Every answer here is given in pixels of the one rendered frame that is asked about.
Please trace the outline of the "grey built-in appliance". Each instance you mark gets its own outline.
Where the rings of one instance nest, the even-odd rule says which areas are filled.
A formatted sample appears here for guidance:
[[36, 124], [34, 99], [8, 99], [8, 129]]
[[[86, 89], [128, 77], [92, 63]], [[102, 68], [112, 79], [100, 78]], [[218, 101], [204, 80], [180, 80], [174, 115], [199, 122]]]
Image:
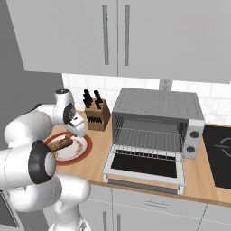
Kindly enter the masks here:
[[12, 231], [23, 231], [22, 225], [18, 222], [5, 194], [0, 190], [0, 226], [6, 226]]

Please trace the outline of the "wooden knife block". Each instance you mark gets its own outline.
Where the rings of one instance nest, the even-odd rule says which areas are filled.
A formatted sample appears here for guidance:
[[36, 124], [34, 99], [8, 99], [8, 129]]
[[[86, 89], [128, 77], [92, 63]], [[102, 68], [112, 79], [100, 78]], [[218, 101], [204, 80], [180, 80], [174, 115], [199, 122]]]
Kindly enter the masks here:
[[104, 99], [102, 103], [99, 104], [100, 108], [97, 108], [95, 101], [96, 100], [93, 99], [92, 105], [85, 108], [88, 130], [104, 132], [109, 122], [111, 113]]

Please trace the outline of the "red-rimmed white plate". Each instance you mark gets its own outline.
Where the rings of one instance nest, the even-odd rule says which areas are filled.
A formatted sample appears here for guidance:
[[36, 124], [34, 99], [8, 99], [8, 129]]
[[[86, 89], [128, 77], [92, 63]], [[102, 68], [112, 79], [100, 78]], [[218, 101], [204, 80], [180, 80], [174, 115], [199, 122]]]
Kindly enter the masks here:
[[[64, 139], [68, 133], [62, 132], [48, 138], [44, 143], [49, 144]], [[92, 141], [87, 136], [72, 136], [73, 144], [54, 153], [58, 165], [69, 165], [84, 159], [89, 155], [92, 149]]]

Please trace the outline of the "brown kebab skewer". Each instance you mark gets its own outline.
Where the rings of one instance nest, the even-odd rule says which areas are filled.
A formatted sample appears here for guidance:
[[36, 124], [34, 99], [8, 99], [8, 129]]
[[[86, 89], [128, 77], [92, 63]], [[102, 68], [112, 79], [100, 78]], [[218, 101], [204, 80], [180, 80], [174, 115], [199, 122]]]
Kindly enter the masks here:
[[55, 141], [53, 143], [49, 143], [48, 147], [51, 149], [52, 152], [57, 152], [58, 150], [62, 150], [66, 147], [69, 147], [73, 144], [73, 140], [65, 137], [64, 139]]

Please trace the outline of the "grey drawer front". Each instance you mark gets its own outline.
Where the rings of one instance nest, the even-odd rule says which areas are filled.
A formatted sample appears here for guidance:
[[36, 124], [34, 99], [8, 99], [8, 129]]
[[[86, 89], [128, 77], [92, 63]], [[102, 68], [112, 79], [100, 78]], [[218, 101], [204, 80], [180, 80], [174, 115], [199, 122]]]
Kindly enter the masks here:
[[208, 204], [204, 219], [210, 222], [231, 226], [231, 208]]
[[[146, 194], [124, 189], [112, 189], [112, 195], [113, 202], [117, 205], [123, 205], [132, 208], [143, 208], [184, 217], [200, 218], [202, 217], [206, 208], [206, 204], [204, 203], [189, 201], [185, 199], [163, 197], [159, 195]], [[170, 205], [170, 208], [165, 209], [147, 206], [144, 204], [146, 200], [164, 201], [166, 204]]]

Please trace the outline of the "toaster oven glass door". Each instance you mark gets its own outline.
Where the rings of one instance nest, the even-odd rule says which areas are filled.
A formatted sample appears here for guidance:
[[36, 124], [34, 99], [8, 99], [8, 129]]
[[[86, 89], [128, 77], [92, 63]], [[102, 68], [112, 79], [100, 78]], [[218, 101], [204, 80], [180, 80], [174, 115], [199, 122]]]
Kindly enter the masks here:
[[176, 185], [182, 195], [186, 186], [180, 152], [113, 144], [103, 168], [103, 182], [114, 175]]

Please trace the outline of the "grey base cupboard door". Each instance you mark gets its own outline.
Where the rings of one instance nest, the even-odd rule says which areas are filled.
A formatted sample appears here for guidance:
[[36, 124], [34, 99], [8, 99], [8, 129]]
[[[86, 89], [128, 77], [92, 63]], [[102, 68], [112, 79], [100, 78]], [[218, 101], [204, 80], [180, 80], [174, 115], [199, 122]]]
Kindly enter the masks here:
[[113, 205], [114, 225], [121, 214], [121, 231], [198, 231], [200, 218], [184, 217], [141, 208]]
[[109, 187], [91, 185], [89, 198], [79, 205], [83, 218], [91, 231], [104, 231], [103, 212], [106, 212], [107, 231], [114, 231], [112, 214], [112, 191]]

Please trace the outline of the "silver toaster oven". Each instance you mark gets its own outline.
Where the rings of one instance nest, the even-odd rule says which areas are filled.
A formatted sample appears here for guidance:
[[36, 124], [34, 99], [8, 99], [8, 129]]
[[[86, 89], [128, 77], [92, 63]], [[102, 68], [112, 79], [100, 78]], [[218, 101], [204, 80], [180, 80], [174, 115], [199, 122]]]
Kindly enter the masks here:
[[[186, 159], [197, 156], [204, 126], [198, 96], [189, 92], [122, 88], [112, 111], [113, 142], [118, 128], [179, 134]], [[192, 131], [199, 138], [190, 137]], [[196, 151], [187, 152], [189, 146]]]

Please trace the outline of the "grey wall cupboard door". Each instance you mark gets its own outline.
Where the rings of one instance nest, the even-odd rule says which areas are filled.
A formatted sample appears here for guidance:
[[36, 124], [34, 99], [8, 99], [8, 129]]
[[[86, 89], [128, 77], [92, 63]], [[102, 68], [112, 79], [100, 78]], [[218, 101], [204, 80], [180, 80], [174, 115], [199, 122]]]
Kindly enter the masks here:
[[[125, 5], [130, 5], [125, 66]], [[118, 0], [118, 74], [231, 81], [231, 0]]]
[[[116, 0], [6, 0], [24, 69], [115, 76]], [[107, 5], [105, 65], [102, 5]]]

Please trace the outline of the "grey wall socket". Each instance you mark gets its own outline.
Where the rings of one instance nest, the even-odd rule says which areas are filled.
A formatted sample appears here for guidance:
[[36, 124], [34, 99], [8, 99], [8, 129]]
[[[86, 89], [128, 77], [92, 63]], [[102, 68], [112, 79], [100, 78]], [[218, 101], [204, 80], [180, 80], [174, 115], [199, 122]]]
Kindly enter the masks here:
[[172, 81], [167, 79], [161, 79], [159, 83], [159, 90], [171, 91]]

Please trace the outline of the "black hob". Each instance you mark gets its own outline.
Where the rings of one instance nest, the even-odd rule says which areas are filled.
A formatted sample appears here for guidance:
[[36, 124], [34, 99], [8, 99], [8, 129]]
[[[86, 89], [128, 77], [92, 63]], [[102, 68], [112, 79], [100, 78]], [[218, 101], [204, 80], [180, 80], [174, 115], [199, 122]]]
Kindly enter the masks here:
[[231, 189], [231, 128], [206, 125], [203, 139], [215, 186]]

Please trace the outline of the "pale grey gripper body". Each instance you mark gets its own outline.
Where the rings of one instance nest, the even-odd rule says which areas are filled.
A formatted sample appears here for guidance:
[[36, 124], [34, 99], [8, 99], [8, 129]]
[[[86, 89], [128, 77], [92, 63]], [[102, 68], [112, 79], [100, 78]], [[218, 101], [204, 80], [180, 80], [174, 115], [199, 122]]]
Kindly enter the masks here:
[[69, 123], [70, 131], [79, 137], [83, 137], [86, 134], [85, 122], [82, 116], [75, 116]]

